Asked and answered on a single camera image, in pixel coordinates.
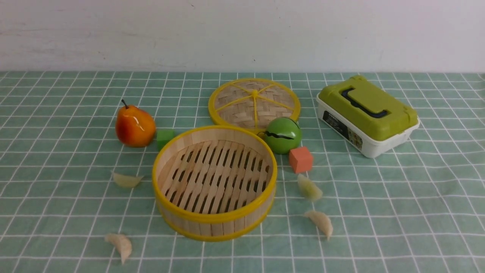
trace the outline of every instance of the storage box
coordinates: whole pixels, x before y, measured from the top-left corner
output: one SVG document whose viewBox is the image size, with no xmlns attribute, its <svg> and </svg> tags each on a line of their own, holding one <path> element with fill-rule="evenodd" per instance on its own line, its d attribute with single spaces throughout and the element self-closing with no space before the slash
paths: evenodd
<svg viewBox="0 0 485 273">
<path fill-rule="evenodd" d="M 405 143 L 420 125 L 412 107 L 361 75 L 323 88 L 316 100 L 318 117 L 368 158 Z"/>
</svg>

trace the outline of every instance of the green block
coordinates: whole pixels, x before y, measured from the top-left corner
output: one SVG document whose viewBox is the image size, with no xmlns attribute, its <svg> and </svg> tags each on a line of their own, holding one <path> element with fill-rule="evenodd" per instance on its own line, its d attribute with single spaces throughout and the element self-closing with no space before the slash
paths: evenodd
<svg viewBox="0 0 485 273">
<path fill-rule="evenodd" d="M 175 130 L 174 129 L 159 129 L 157 131 L 157 147 L 160 151 L 169 141 L 174 139 Z"/>
</svg>

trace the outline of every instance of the pear stem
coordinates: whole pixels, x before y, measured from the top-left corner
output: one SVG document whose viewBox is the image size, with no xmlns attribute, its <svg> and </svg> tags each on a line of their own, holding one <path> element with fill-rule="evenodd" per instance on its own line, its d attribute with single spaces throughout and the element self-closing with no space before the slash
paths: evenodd
<svg viewBox="0 0 485 273">
<path fill-rule="evenodd" d="M 125 100 L 121 100 L 121 102 L 125 105 L 126 109 L 128 109 L 128 105 L 126 105 Z"/>
</svg>

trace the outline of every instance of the steamer basket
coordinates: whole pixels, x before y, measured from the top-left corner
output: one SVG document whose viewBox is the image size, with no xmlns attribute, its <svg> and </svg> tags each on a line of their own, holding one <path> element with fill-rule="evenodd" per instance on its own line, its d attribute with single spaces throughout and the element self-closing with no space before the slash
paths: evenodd
<svg viewBox="0 0 485 273">
<path fill-rule="evenodd" d="M 298 120 L 301 105 L 286 86 L 266 79 L 238 79 L 217 88 L 209 98 L 209 115 L 217 125 L 264 132 L 278 117 Z"/>
<path fill-rule="evenodd" d="M 153 166 L 160 213 L 178 233 L 202 241 L 239 237 L 268 214 L 277 165 L 268 145 L 237 127 L 207 126 L 172 139 Z"/>
</svg>

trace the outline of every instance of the green toy ball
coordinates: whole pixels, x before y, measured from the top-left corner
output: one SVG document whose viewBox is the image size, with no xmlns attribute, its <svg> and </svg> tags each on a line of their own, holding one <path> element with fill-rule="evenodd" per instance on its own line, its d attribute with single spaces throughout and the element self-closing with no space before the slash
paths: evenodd
<svg viewBox="0 0 485 273">
<path fill-rule="evenodd" d="M 298 147 L 302 140 L 300 126 L 286 117 L 272 120 L 266 127 L 266 131 L 261 133 L 266 135 L 264 141 L 275 154 L 288 154 L 291 149 Z"/>
</svg>

